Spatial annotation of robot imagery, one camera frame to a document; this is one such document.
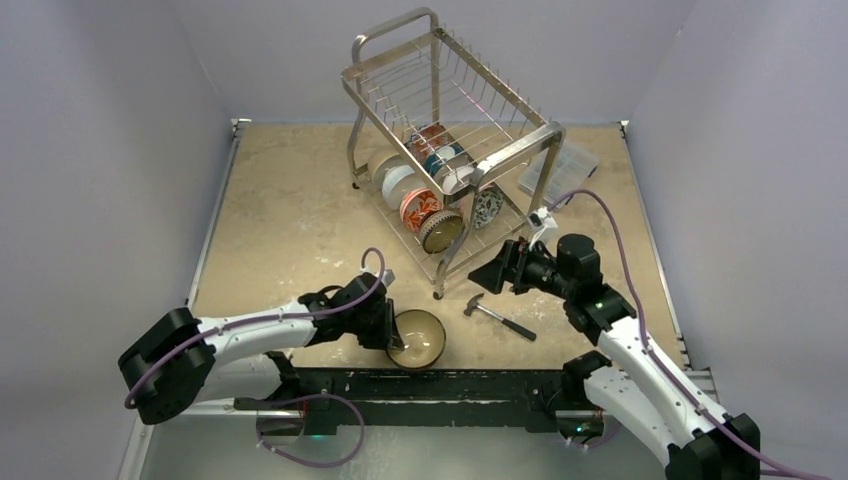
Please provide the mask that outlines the tan bowl with brown outside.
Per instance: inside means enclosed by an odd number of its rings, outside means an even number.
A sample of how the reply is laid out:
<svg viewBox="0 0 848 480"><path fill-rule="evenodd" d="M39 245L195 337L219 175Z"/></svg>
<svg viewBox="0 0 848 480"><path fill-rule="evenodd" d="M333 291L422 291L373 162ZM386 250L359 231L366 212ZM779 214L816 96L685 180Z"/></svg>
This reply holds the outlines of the tan bowl with brown outside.
<svg viewBox="0 0 848 480"><path fill-rule="evenodd" d="M433 366L445 350L447 335L438 317L420 309L396 315L402 350L389 349L388 358L399 368L423 371Z"/></svg>

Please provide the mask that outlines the white and teal bowl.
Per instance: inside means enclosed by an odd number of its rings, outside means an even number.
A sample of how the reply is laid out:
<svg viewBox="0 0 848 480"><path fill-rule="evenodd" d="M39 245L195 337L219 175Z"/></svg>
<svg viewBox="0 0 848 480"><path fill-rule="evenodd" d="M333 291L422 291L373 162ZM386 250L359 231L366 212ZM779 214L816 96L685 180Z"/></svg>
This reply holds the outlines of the white and teal bowl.
<svg viewBox="0 0 848 480"><path fill-rule="evenodd" d="M468 163L467 152L453 143L438 147L424 161L424 170L434 179L440 180L456 168Z"/></svg>

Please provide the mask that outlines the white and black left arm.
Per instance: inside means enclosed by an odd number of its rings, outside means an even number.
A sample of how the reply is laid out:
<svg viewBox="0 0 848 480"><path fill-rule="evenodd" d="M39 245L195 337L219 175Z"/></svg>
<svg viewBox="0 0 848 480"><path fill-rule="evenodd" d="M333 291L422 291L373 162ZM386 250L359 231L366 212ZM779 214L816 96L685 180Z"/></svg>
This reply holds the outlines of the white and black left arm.
<svg viewBox="0 0 848 480"><path fill-rule="evenodd" d="M297 399L298 382L283 350L335 342L344 335L368 350L402 349L387 295L393 281L391 270L362 271L345 286L230 317L197 317L187 307L173 309L119 357L129 389L124 405L146 425L224 398L287 408Z"/></svg>

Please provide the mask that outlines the orange floral patterned bowl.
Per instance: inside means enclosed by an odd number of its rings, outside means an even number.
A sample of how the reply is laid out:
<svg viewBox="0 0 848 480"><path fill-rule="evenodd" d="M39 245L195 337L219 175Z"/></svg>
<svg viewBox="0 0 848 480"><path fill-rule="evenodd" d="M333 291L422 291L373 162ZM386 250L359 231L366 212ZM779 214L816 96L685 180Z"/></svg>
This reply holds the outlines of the orange floral patterned bowl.
<svg viewBox="0 0 848 480"><path fill-rule="evenodd" d="M399 207L401 222L407 230L417 233L423 222L442 208L441 200L430 189L413 190L404 197Z"/></svg>

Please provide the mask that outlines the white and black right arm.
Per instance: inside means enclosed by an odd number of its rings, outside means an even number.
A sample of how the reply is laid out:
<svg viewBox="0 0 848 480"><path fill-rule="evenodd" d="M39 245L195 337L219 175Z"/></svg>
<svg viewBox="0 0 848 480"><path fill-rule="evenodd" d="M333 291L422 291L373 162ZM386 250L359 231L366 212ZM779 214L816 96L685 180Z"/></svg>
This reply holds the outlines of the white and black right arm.
<svg viewBox="0 0 848 480"><path fill-rule="evenodd" d="M564 364L561 392L576 407L611 414L661 464L668 479L758 479L760 430L730 415L684 374L640 322L636 309L605 283L594 241L567 234L557 251L507 240L496 257L469 273L492 294L508 286L563 300L567 320L594 349Z"/></svg>

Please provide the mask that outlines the stainless steel dish rack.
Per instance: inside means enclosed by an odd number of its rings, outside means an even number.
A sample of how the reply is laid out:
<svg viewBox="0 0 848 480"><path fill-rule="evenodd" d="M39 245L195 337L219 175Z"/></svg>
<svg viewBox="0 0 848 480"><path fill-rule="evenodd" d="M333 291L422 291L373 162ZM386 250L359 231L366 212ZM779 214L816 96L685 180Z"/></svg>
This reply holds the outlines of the stainless steel dish rack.
<svg viewBox="0 0 848 480"><path fill-rule="evenodd" d="M464 216L457 239L444 251L424 252L417 233L403 228L399 210L380 208L391 228L423 270L433 296L444 296L449 276L524 230L527 216L539 208L565 129L546 120L519 90L501 79L462 39L444 27L437 14L419 7L358 34L351 63L341 75L344 91L358 109L347 141L348 168L355 189L370 187L367 162L356 157L363 126L371 123L388 148L414 169L416 178L447 208ZM476 170L456 194L445 195L405 147L413 132L441 123L468 154ZM473 209L483 188L507 190L503 178L545 154L537 191L526 207L504 198L497 217L486 227L472 228Z"/></svg>

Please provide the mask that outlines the black and white patterned bowl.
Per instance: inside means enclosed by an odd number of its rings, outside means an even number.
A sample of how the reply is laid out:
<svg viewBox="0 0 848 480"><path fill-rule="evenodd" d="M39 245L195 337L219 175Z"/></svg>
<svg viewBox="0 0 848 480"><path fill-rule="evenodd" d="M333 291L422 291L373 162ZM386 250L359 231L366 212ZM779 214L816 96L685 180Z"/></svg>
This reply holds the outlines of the black and white patterned bowl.
<svg viewBox="0 0 848 480"><path fill-rule="evenodd" d="M490 224L499 214L504 203L504 194L495 184L487 185L478 195L479 200L472 215L472 228L479 230Z"/></svg>

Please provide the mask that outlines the dark brown glazed bowl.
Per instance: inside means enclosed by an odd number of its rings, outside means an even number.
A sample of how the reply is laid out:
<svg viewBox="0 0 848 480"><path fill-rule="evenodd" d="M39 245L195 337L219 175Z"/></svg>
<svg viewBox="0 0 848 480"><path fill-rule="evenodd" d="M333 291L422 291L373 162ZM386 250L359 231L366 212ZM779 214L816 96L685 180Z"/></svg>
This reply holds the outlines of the dark brown glazed bowl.
<svg viewBox="0 0 848 480"><path fill-rule="evenodd" d="M462 216L453 210L439 210L426 218L418 231L417 238L427 254L446 250L460 234Z"/></svg>

